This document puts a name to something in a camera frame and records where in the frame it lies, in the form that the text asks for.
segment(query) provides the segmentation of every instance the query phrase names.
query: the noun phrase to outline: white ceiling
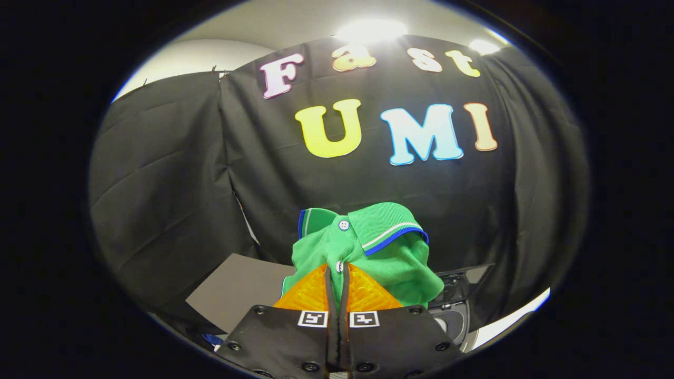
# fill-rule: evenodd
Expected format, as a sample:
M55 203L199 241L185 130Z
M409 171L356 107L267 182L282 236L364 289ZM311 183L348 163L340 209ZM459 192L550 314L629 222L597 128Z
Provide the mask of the white ceiling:
M428 0L250 0L196 26L175 42L219 38L280 50L329 37L361 18L399 21L409 34L461 45L476 38L497 46L506 43L476 20Z

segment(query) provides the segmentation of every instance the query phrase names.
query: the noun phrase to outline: pink letter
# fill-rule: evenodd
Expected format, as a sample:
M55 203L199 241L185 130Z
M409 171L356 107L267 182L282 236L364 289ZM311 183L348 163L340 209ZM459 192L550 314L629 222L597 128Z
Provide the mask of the pink letter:
M297 68L293 63L302 63L304 57L301 54L293 54L290 57L281 58L269 62L259 68L264 71L264 80L267 82L267 90L262 95L264 98L272 98L276 95L288 92L292 86L283 81L283 77L293 80L297 75Z

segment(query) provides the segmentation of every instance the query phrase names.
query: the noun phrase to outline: orange letter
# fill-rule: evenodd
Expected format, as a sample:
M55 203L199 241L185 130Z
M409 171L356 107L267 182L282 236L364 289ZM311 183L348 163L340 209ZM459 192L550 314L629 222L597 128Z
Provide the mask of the orange letter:
M491 135L491 127L487 120L487 106L480 103L468 103L464 105L464 109L470 113L472 122L475 124L475 134L477 134L475 148L480 151L490 151L499 146Z

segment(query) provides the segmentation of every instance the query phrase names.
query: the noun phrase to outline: screw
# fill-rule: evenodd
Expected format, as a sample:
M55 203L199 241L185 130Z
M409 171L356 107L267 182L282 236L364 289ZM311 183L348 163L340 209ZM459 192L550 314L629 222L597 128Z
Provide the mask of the screw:
M305 362L302 365L302 370L305 370L306 372L316 372L318 371L318 365L316 363Z
M356 370L360 372L370 372L374 368L372 363L360 363L356 366Z
M447 343L447 342L439 343L439 344L437 344L437 346L435 346L435 350L436 350L436 351L447 350L447 348L448 348L449 346L450 346L450 344Z

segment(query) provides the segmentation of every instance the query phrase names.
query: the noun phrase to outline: white wall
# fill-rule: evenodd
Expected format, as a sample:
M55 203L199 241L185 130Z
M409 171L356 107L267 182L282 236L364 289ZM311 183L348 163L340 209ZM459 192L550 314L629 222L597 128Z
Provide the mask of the white wall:
M149 58L128 79L114 100L148 83L193 72L234 70L250 61L273 53L272 49L235 40L201 39L175 42Z

